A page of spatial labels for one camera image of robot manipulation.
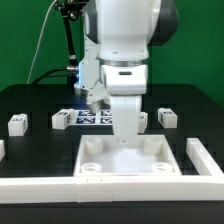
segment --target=white block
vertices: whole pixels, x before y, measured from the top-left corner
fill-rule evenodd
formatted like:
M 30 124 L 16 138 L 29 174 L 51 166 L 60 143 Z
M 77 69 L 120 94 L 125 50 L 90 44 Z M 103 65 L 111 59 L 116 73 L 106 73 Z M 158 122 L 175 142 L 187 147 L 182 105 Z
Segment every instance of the white block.
M 145 112 L 141 112 L 139 116 L 139 128 L 138 128 L 138 133 L 139 134 L 144 134 L 145 129 L 147 128 L 148 124 L 148 114 Z
M 0 161 L 5 156 L 5 147 L 4 147 L 4 141 L 0 140 Z
M 164 128 L 177 128 L 177 120 L 178 116 L 171 109 L 158 110 L 158 121 Z
M 13 115 L 8 123 L 9 136 L 23 136 L 28 128 L 26 114 Z
M 52 116 L 52 128 L 64 130 L 71 124 L 72 120 L 75 120 L 75 110 L 62 109 Z
M 222 170 L 198 138 L 187 139 L 186 151 L 200 175 L 223 176 Z

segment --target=small white block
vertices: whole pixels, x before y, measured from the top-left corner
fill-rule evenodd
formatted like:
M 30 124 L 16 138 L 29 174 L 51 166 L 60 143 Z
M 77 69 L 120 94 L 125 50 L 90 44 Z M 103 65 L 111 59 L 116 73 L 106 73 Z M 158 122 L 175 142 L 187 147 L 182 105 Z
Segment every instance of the small white block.
M 4 156 L 5 156 L 4 141 L 0 140 L 0 161 L 2 161 Z
M 23 136 L 28 128 L 26 114 L 13 115 L 8 122 L 9 136 Z
M 147 128 L 147 124 L 148 124 L 148 114 L 145 112 L 141 112 L 139 116 L 139 128 L 138 128 L 139 134 L 144 134 L 145 129 Z
M 158 110 L 158 121 L 164 128 L 177 128 L 177 120 L 178 116 L 171 109 Z
M 62 109 L 58 113 L 52 116 L 52 128 L 53 129 L 66 129 L 75 120 L 75 110 Z

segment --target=cable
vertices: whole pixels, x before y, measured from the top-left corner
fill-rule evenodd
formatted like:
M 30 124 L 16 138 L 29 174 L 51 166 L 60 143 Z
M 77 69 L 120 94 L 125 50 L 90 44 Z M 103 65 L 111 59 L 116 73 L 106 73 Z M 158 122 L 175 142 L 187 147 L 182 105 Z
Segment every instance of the cable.
M 51 75 L 51 76 L 44 76 L 44 77 L 39 78 L 38 82 L 41 81 L 42 79 L 49 79 L 49 78 L 68 78 L 69 76 L 70 75 Z
M 35 79 L 31 84 L 37 84 L 40 80 L 45 79 L 45 78 L 61 77 L 61 76 L 49 76 L 49 75 L 51 75 L 53 73 L 61 72 L 61 71 L 67 71 L 67 68 L 66 67 L 62 67 L 62 68 L 52 69 L 52 70 L 44 73 L 43 75 L 41 75 L 39 78 Z
M 43 34 L 44 34 L 45 27 L 46 27 L 46 24 L 47 24 L 47 21 L 48 21 L 48 18 L 49 18 L 50 11 L 51 11 L 52 7 L 54 6 L 54 4 L 56 2 L 57 2 L 57 0 L 54 0 L 52 2 L 52 4 L 50 5 L 50 7 L 49 7 L 49 9 L 47 11 L 47 14 L 45 16 L 44 23 L 43 23 L 42 28 L 41 28 L 41 32 L 40 32 L 40 36 L 39 36 L 39 40 L 38 40 L 38 44 L 37 44 L 37 48 L 36 48 L 36 52 L 35 52 L 35 55 L 34 55 L 34 58 L 33 58 L 33 61 L 32 61 L 32 65 L 31 65 L 31 68 L 30 68 L 29 76 L 28 76 L 28 79 L 27 79 L 27 84 L 30 83 L 30 79 L 31 79 L 31 76 L 32 76 L 32 73 L 33 73 L 33 68 L 34 68 L 34 65 L 35 65 L 35 62 L 36 62 L 36 59 L 37 59 L 37 55 L 38 55 L 39 50 L 40 50 L 40 44 L 41 44 L 42 39 L 43 39 Z

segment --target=green background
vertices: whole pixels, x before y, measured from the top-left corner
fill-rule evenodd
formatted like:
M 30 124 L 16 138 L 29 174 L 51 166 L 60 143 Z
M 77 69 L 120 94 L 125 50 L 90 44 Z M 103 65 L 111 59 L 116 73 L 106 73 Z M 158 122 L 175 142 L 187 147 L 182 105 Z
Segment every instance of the green background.
M 150 49 L 150 80 L 154 84 L 192 84 L 224 106 L 224 1 L 175 2 L 179 12 L 178 31 L 165 46 Z M 42 23 L 51 3 L 52 0 L 1 3 L 0 90 L 27 82 Z M 80 23 L 73 26 L 79 58 L 83 43 L 78 34 L 80 29 Z M 60 13 L 52 10 L 32 79 L 67 63 L 63 22 Z M 65 83 L 65 80 L 54 82 Z

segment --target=black cable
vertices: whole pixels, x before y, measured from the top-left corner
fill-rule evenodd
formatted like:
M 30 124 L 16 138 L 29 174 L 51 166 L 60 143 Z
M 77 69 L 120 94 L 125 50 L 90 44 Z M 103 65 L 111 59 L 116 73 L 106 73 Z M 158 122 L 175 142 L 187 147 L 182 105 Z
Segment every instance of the black cable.
M 66 67 L 62 67 L 62 68 L 56 68 L 56 69 L 52 69 L 46 73 L 44 73 L 43 75 L 41 75 L 39 78 L 35 79 L 31 84 L 38 84 L 38 82 L 44 78 L 48 78 L 49 75 L 53 74 L 53 73 L 56 73 L 56 72 L 61 72 L 61 71 L 67 71 L 67 68 Z

